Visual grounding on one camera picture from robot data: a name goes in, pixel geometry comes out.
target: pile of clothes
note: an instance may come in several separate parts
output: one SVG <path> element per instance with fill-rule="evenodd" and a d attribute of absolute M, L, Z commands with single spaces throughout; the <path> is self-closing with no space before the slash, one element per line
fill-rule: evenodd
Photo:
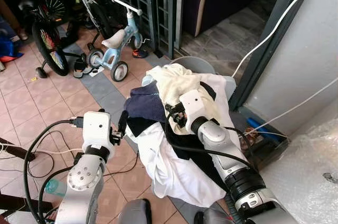
<path fill-rule="evenodd" d="M 209 207 L 224 198 L 224 183 L 209 154 L 178 150 L 168 143 L 167 139 L 180 146 L 203 148 L 196 135 L 189 134 L 172 118 L 165 133 L 168 112 L 164 106 L 177 105 L 182 94 L 196 89 L 205 106 L 205 117 L 233 127 L 225 93 L 227 82 L 223 76 L 196 74 L 180 64 L 154 67 L 147 75 L 153 82 L 133 89 L 124 109 L 129 113 L 126 133 L 138 144 L 140 159 L 153 180 L 153 191 L 159 198 L 168 195 Z M 236 132 L 229 133 L 239 148 Z"/>

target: bubble wrap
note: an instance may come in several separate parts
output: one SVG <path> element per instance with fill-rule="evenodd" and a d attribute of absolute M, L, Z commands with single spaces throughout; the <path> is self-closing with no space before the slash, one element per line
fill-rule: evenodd
<path fill-rule="evenodd" d="M 300 224 L 338 223 L 338 119 L 311 128 L 291 142 L 282 157 L 261 175 Z"/>

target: stone floor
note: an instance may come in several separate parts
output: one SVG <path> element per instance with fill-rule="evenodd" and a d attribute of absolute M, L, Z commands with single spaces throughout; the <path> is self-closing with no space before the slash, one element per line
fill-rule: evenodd
<path fill-rule="evenodd" d="M 246 7 L 195 38 L 184 32 L 181 48 L 191 56 L 207 60 L 219 74 L 230 76 L 247 52 L 255 47 L 264 26 L 265 21 Z M 247 62 L 248 59 L 236 75 L 236 82 Z"/>
<path fill-rule="evenodd" d="M 64 29 L 59 28 L 61 35 Z M 80 29 L 79 40 L 65 50 L 81 54 L 88 53 L 87 43 L 93 39 L 95 32 Z M 100 37 L 95 46 L 101 47 Z M 45 67 L 48 78 L 37 79 L 35 67 L 39 66 L 43 58 L 34 42 L 21 47 L 24 55 L 15 61 L 5 63 L 6 70 L 0 72 L 0 137 L 28 148 L 32 140 L 49 124 L 81 116 L 86 111 L 104 108 L 112 115 L 112 122 L 116 124 L 122 112 L 123 104 L 128 98 L 130 90 L 139 87 L 146 71 L 154 66 L 162 66 L 170 61 L 166 57 L 158 58 L 153 53 L 146 59 L 134 59 L 129 47 L 123 49 L 122 59 L 129 65 L 129 74 L 122 82 L 114 82 L 110 72 L 104 70 L 95 77 L 89 75 L 76 79 L 70 73 L 61 77 L 48 66 Z M 82 130 L 59 125 L 54 128 L 62 133 L 71 148 L 82 145 Z M 67 146 L 58 132 L 51 133 L 40 146 L 44 150 L 61 152 Z M 129 139 L 122 141 L 117 147 L 116 154 L 107 165 L 106 173 L 128 169 L 136 161 L 137 145 Z M 22 197 L 23 191 L 23 160 L 11 157 L 5 151 L 0 153 L 0 191 L 2 194 Z M 72 166 L 73 158 L 70 153 L 53 155 L 55 165 L 53 172 L 66 166 Z M 31 162 L 32 173 L 44 175 L 50 169 L 51 159 L 45 154 L 37 154 Z M 57 178 L 65 180 L 66 174 Z M 29 177 L 32 198 L 36 199 L 44 178 Z M 124 174 L 105 177 L 104 189 L 99 197 L 99 213 L 97 224 L 117 223 L 117 216 L 123 206 L 135 198 L 147 198 L 151 202 L 153 224 L 183 224 L 193 223 L 194 215 L 202 210 L 179 199 L 165 197 L 160 199 L 151 192 L 151 180 L 142 163 L 137 161 L 136 167 Z M 45 201 L 57 206 L 62 198 L 45 194 Z M 213 208 L 225 209 L 225 202 L 215 202 Z M 36 223 L 32 215 L 27 212 L 16 212 L 8 217 L 10 224 Z"/>
<path fill-rule="evenodd" d="M 197 37 L 182 34 L 181 48 L 191 56 L 211 63 L 222 75 L 232 75 L 241 59 L 258 44 L 260 35 L 273 10 L 276 0 L 253 0 L 247 7 L 224 19 Z M 249 62 L 239 69 L 239 80 Z"/>

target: blue balance bike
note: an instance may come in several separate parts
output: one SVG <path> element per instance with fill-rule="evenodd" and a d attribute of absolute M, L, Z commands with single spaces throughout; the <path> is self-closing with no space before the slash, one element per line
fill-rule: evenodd
<path fill-rule="evenodd" d="M 142 35 L 138 32 L 132 11 L 137 15 L 142 15 L 141 9 L 136 9 L 120 0 L 111 0 L 127 8 L 128 26 L 124 30 L 117 31 L 111 38 L 103 40 L 102 44 L 108 48 L 104 53 L 100 49 L 92 49 L 87 56 L 87 64 L 93 68 L 103 66 L 110 70 L 110 76 L 113 81 L 122 81 L 128 73 L 128 65 L 120 61 L 121 50 L 130 43 L 131 48 L 139 49 L 143 44 Z"/>

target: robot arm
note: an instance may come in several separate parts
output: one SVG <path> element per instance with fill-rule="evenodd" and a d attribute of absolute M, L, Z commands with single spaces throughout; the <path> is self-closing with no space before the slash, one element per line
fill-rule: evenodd
<path fill-rule="evenodd" d="M 67 175 L 67 192 L 59 206 L 56 224 L 94 224 L 98 197 L 108 159 L 123 134 L 112 132 L 110 115 L 89 111 L 83 117 L 83 152 Z"/>
<path fill-rule="evenodd" d="M 186 130 L 196 134 L 205 149 L 231 154 L 246 161 L 241 150 L 231 140 L 229 132 L 204 117 L 204 105 L 197 90 L 183 94 L 180 101 L 184 107 Z M 228 157 L 211 156 L 236 210 L 248 223 L 297 224 L 271 190 L 266 188 L 257 171 Z"/>

